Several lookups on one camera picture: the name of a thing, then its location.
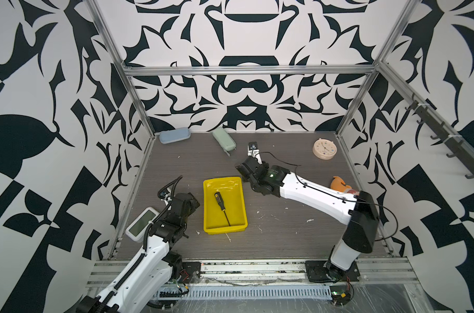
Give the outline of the black yellow screwdriver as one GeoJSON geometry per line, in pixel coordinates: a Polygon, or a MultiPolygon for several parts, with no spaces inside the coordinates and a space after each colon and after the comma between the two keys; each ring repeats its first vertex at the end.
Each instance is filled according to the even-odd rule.
{"type": "Polygon", "coordinates": [[[216,199],[216,202],[217,202],[218,206],[220,207],[221,211],[223,212],[223,214],[224,214],[224,216],[225,216],[225,219],[226,219],[226,221],[227,221],[228,226],[231,226],[230,220],[229,220],[229,218],[228,218],[228,216],[227,216],[225,203],[224,203],[224,200],[223,200],[223,197],[222,197],[221,193],[220,193],[220,192],[216,192],[216,193],[214,194],[214,196],[215,196],[215,199],[216,199]]]}

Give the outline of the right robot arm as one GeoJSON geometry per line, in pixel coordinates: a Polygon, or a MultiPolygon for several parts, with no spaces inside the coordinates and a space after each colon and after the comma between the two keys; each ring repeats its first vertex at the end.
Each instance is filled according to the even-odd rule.
{"type": "Polygon", "coordinates": [[[252,150],[235,168],[254,192],[263,196],[294,200],[325,213],[345,225],[345,231],[325,262],[307,261],[307,279],[313,283],[337,283],[349,280],[349,272],[361,254],[370,254],[380,227],[382,207],[364,191],[340,192],[304,179],[298,164],[282,161],[269,165],[262,152],[252,150]]]}

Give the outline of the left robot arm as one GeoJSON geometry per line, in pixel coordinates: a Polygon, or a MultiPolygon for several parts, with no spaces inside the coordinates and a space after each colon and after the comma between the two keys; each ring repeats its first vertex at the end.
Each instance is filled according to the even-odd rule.
{"type": "Polygon", "coordinates": [[[77,312],[141,312],[160,288],[178,280],[181,255],[173,246],[186,237],[187,222],[200,206],[190,192],[176,192],[182,176],[157,192],[165,208],[139,232],[142,246],[120,274],[97,296],[85,296],[77,312]]]}

